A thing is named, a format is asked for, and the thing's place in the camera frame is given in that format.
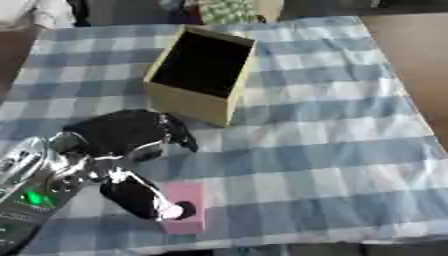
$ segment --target black fingertip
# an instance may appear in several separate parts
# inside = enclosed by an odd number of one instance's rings
[[[194,206],[191,202],[182,201],[177,202],[176,205],[182,207],[184,210],[182,214],[176,218],[176,220],[183,220],[196,214],[196,206]]]

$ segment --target silver metal part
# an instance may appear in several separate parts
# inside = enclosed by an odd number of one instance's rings
[[[39,137],[22,141],[0,160],[0,255],[78,193],[88,180],[87,164],[87,158],[59,154]]]

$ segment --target floor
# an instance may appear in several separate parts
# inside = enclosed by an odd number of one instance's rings
[[[168,14],[150,0],[89,0],[93,25],[168,23]],[[306,16],[377,15],[448,12],[448,0],[392,0],[386,8],[369,8],[370,0],[285,0],[282,20]],[[6,95],[34,37],[33,31],[0,33],[0,102]],[[310,256],[416,256],[445,255],[448,243],[431,242],[406,246],[291,245],[292,255]]]

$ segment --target green light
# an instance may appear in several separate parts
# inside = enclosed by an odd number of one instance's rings
[[[50,207],[55,207],[53,201],[48,196],[44,196],[44,202],[47,203]]]
[[[30,204],[39,205],[39,204],[42,204],[43,197],[41,194],[30,190],[30,191],[26,192],[25,199]]]

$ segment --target table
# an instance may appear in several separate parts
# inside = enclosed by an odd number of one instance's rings
[[[448,14],[363,17],[442,145],[448,147]]]
[[[0,108],[0,148],[67,122],[148,107],[147,63],[175,26],[99,27],[42,35]],[[185,119],[201,145],[139,172],[201,181],[203,234],[163,234],[84,189],[27,253],[110,255],[295,242],[444,237],[446,153],[356,17],[213,27],[259,40],[233,125]]]

